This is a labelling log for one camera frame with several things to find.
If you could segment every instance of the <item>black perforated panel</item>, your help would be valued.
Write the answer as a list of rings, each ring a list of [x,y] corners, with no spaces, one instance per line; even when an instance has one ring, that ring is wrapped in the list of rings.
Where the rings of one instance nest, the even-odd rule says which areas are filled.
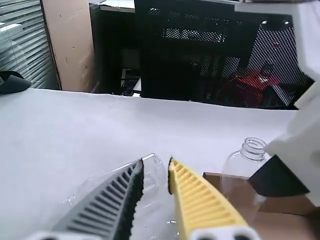
[[[143,97],[289,108],[313,82],[289,16],[201,0],[135,0],[135,11]]]

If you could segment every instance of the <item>plastic bottle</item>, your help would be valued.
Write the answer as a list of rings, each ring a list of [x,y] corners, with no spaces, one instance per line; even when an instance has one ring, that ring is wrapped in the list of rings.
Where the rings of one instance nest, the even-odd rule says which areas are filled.
[[[242,148],[227,158],[221,172],[220,191],[248,224],[252,223],[266,199],[257,194],[248,182],[248,178],[266,162],[265,146],[261,139],[246,138]]]

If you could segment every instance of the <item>bottle neck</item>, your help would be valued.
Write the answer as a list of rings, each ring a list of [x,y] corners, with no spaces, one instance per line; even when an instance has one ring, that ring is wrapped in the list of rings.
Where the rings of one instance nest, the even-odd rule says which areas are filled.
[[[246,159],[260,162],[265,160],[265,146],[266,143],[261,139],[248,137],[242,144],[240,154]]]

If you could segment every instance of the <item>window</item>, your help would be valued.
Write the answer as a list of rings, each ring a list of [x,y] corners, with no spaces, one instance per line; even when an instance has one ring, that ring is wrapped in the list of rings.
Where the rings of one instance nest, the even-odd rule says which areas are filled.
[[[20,73],[33,88],[60,88],[40,0],[0,0],[0,71]]]

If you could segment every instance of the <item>white table surface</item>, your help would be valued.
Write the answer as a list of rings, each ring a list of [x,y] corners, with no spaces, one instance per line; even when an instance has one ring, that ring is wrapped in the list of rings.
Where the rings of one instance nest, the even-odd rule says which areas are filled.
[[[218,173],[244,138],[271,141],[294,113],[43,89],[0,96],[0,239],[44,228],[86,179],[149,153]]]

